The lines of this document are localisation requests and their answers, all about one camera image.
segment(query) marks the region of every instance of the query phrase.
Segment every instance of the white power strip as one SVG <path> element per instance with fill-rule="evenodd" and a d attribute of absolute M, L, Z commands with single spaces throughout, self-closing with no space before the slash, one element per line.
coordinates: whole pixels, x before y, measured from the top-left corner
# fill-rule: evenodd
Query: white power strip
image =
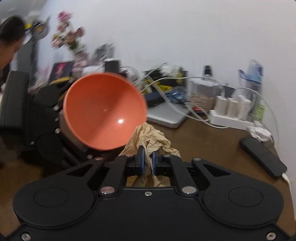
<path fill-rule="evenodd" d="M 249 121 L 218 115 L 215 110 L 210 110 L 210 117 L 210 123 L 213 125 L 227 126 L 240 130 L 247 130 L 247 127 L 254 126 L 254 123 Z"/>

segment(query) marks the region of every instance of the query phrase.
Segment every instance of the black hair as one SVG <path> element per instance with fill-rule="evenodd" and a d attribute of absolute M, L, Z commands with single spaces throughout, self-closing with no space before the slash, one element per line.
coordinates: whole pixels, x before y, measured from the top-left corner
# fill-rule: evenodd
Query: black hair
<path fill-rule="evenodd" d="M 12 16 L 0 25 L 0 42 L 13 44 L 24 37 L 25 33 L 24 22 L 19 17 Z"/>

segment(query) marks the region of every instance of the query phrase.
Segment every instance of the charging cable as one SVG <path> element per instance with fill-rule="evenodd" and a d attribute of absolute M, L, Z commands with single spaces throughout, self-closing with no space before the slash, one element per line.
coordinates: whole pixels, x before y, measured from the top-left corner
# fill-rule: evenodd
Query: charging cable
<path fill-rule="evenodd" d="M 137 86 L 137 85 L 141 84 L 142 81 L 143 81 L 145 78 L 147 78 L 147 76 L 150 76 L 150 74 L 152 74 L 155 70 L 160 69 L 160 68 L 161 68 L 162 66 L 164 66 L 165 64 L 166 64 L 166 63 L 163 63 L 163 64 L 161 64 L 159 67 L 150 70 L 150 71 L 148 72 L 148 74 L 146 74 L 146 75 L 143 76 L 143 78 L 139 78 L 137 81 L 135 81 L 134 86 Z"/>
<path fill-rule="evenodd" d="M 287 182 L 287 184 L 288 184 L 288 186 L 290 188 L 290 191 L 291 191 L 291 182 L 290 182 L 288 176 L 285 173 L 283 173 L 281 176 Z"/>
<path fill-rule="evenodd" d="M 208 126 L 211 126 L 211 127 L 214 127 L 214 128 L 218 128 L 218 129 L 226 129 L 226 128 L 228 128 L 228 127 L 220 127 L 220 126 L 214 126 L 214 125 L 212 125 L 212 124 L 210 124 L 210 123 L 208 123 L 208 121 L 210 121 L 210 115 L 203 109 L 203 108 L 201 108 L 200 106 L 198 106 L 198 105 L 196 105 L 196 104 L 194 104 L 196 107 L 198 107 L 198 108 L 200 108 L 201 109 L 201 111 L 202 112 L 204 112 L 205 113 L 205 115 L 207 116 L 207 119 L 206 120 L 204 120 L 202 117 L 200 117 L 197 113 L 195 113 L 195 111 L 189 106 L 189 104 L 185 104 L 185 106 L 186 106 L 186 108 L 195 116 L 195 117 L 197 117 L 197 118 L 194 118 L 194 117 L 192 117 L 192 116 L 190 116 L 190 115 L 187 115 L 187 114 L 185 114 L 184 112 L 182 112 L 182 111 L 180 111 L 180 110 L 178 110 L 173 104 L 172 104 L 172 102 L 169 100 L 169 98 L 162 92 L 162 90 L 159 88 L 159 86 L 156 84 L 156 82 L 158 82 L 158 81 L 161 81 L 161 80 L 164 80 L 164 79 L 171 79 L 171 80 L 178 80 L 178 79 L 188 79 L 188 78 L 195 78 L 195 79 L 197 79 L 197 78 L 200 78 L 200 79 L 214 79 L 214 78 L 209 78 L 209 77 L 182 77 L 182 78 L 176 78 L 176 77 L 166 77 L 166 78 L 161 78 L 161 79 L 159 79 L 159 80 L 156 80 L 156 81 L 153 81 L 152 80 L 152 83 L 151 84 L 149 84 L 148 86 L 146 86 L 142 91 L 141 91 L 141 93 L 145 90 L 145 89 L 147 89 L 148 87 L 150 87 L 151 85 L 153 85 L 153 87 L 159 92 L 159 94 L 164 98 L 164 100 L 168 103 L 168 105 L 171 107 L 171 108 L 173 108 L 176 112 L 178 112 L 178 113 L 180 113 L 180 114 L 182 114 L 182 115 L 184 115 L 184 116 L 186 116 L 186 117 L 188 117 L 188 118 L 190 118 L 190 119 L 193 119 L 193 120 L 196 120 L 196 121 L 202 121 L 202 122 L 204 122 L 205 124 L 207 124 Z"/>

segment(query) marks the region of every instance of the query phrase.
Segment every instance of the wooden table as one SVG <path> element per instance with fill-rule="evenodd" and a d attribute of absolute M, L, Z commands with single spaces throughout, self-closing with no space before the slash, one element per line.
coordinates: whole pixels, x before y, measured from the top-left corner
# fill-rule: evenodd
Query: wooden table
<path fill-rule="evenodd" d="M 184 161 L 200 157 L 275 186 L 284 197 L 284 209 L 277 224 L 287 234 L 291 236 L 295 234 L 289 187 L 282 179 L 273 180 L 240 149 L 238 141 L 247 135 L 245 131 L 231 128 L 216 129 L 191 119 L 186 120 L 177 130 L 156 124 L 154 127 L 165 134 L 166 138 L 172 142 L 172 147 L 179 150 Z M 0 168 L 0 233 L 6 236 L 19 226 L 12 209 L 12 199 L 17 190 L 27 183 L 58 171 L 60 171 L 58 167 L 41 161 L 38 155 L 32 157 L 32 154 L 28 153 L 15 161 L 2 164 Z"/>

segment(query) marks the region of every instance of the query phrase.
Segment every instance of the orange bowl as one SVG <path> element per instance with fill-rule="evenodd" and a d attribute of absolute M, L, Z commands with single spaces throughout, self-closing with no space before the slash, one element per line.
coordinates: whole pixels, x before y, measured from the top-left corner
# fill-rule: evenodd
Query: orange bowl
<path fill-rule="evenodd" d="M 146 121 L 143 96 L 117 74 L 90 74 L 77 80 L 64 100 L 64 116 L 72 133 L 86 146 L 111 150 L 124 146 Z"/>

